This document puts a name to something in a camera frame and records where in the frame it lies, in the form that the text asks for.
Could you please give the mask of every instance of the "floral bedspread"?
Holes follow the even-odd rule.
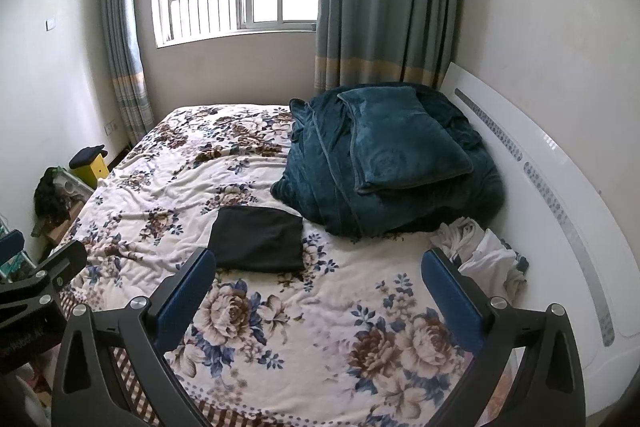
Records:
[[[100,181],[68,232],[88,251],[68,295],[94,310],[150,295],[207,245],[223,205],[293,212],[269,192],[290,122],[280,106],[171,113]],[[420,278],[428,235],[352,242],[305,221],[302,242],[302,273],[218,271],[165,354],[178,379],[214,423],[222,412],[227,423],[424,425],[465,368]]]

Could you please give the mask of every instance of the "yellow stool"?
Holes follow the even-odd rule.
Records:
[[[104,145],[85,147],[69,162],[69,168],[84,183],[91,188],[97,188],[98,178],[106,178],[109,175],[104,156],[107,156]]]

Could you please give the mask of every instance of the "black cloth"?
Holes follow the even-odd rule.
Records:
[[[223,206],[211,227],[210,251],[220,268],[300,272],[302,218],[266,206]]]
[[[71,161],[69,162],[69,168],[71,170],[78,169],[79,167],[84,167],[85,165],[89,165],[92,161],[94,161],[98,155],[101,155],[103,158],[107,158],[108,152],[104,150],[104,145],[96,145],[95,147],[85,147],[81,151],[78,152]]]

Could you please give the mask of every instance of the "bolt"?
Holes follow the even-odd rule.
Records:
[[[129,306],[131,306],[135,310],[144,308],[146,306],[146,297],[133,297],[131,299],[131,302],[129,303]]]
[[[84,304],[78,304],[78,306],[76,306],[72,311],[72,313],[76,317],[79,317],[80,315],[84,315],[85,312],[86,312],[86,306]]]
[[[491,306],[497,310],[503,310],[507,307],[507,301],[502,297],[491,297]]]
[[[551,312],[558,317],[562,317],[565,313],[564,308],[560,304],[551,304]]]

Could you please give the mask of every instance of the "teal blanket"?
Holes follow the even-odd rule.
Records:
[[[502,206],[504,188],[480,135],[446,96],[430,87],[404,82],[372,87],[406,86],[415,89],[424,110],[466,153],[472,163],[470,173],[401,190],[357,190],[351,160],[352,115],[338,97],[354,88],[337,87],[308,103],[298,99],[290,102],[294,118],[291,149],[282,179],[271,187],[271,194],[306,219],[323,225],[327,232],[346,237],[431,231],[462,216],[486,225]],[[376,97],[376,103],[384,103],[380,98]],[[402,111],[393,98],[389,97],[392,114],[397,113],[402,122]],[[406,126],[404,132],[421,130]],[[397,136],[390,132],[380,137],[377,147],[393,148],[396,142]],[[416,164],[424,162],[421,156],[433,154],[428,146],[404,151],[406,161]]]

